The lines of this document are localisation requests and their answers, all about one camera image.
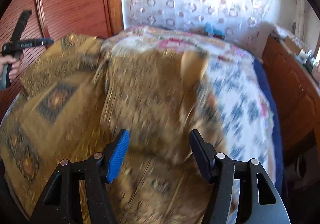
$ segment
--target cardboard box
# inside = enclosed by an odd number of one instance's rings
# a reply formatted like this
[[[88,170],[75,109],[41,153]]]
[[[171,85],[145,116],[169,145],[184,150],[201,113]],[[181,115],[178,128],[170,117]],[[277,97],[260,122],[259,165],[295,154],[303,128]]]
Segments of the cardboard box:
[[[295,53],[296,55],[299,55],[299,53],[301,52],[301,48],[299,46],[297,46],[289,37],[286,37],[284,40],[285,45],[290,49],[290,51],[292,51],[293,53]]]

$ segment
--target floral bedsheet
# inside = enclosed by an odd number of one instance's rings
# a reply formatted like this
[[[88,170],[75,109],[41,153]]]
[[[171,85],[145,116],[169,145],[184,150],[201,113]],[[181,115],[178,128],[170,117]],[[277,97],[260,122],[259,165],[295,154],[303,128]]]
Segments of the floral bedsheet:
[[[107,39],[102,49],[115,55],[152,49],[209,52],[206,76],[217,98],[228,156],[245,162],[257,158],[275,182],[273,113],[259,87],[249,52],[216,38],[149,26],[130,27]],[[240,182],[235,180],[237,198],[239,190]],[[229,223],[235,221],[236,211],[229,217]]]

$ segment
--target wooden wardrobe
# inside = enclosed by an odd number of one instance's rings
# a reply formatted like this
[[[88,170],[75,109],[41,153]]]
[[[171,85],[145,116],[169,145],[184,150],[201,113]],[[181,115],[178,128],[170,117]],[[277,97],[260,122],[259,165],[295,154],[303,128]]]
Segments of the wooden wardrobe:
[[[11,38],[16,22],[25,9],[32,16],[21,39],[60,39],[69,32],[108,38],[123,29],[121,0],[13,0],[0,20],[0,46]],[[45,47],[24,50],[21,74]],[[21,89],[19,77],[0,92],[0,121]]]

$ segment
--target bed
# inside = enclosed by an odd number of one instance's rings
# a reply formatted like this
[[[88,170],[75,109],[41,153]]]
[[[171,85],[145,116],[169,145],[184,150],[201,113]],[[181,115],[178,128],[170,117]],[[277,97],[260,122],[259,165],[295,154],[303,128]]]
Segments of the bed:
[[[228,155],[241,161],[257,158],[281,193],[283,160],[279,120],[260,62],[249,52],[216,38],[148,26],[128,28],[105,40],[102,46],[103,51],[114,55],[152,49],[209,53],[206,77],[217,98]],[[236,199],[239,189],[240,182],[236,180]],[[234,223],[235,218],[236,211],[229,222]]]

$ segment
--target brown wooden dresser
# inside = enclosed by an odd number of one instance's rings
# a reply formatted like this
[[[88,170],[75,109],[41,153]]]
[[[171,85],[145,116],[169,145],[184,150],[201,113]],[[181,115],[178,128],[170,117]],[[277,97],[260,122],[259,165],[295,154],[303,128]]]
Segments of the brown wooden dresser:
[[[269,37],[262,59],[278,109],[284,156],[301,152],[299,145],[310,133],[320,155],[319,86],[282,40]]]

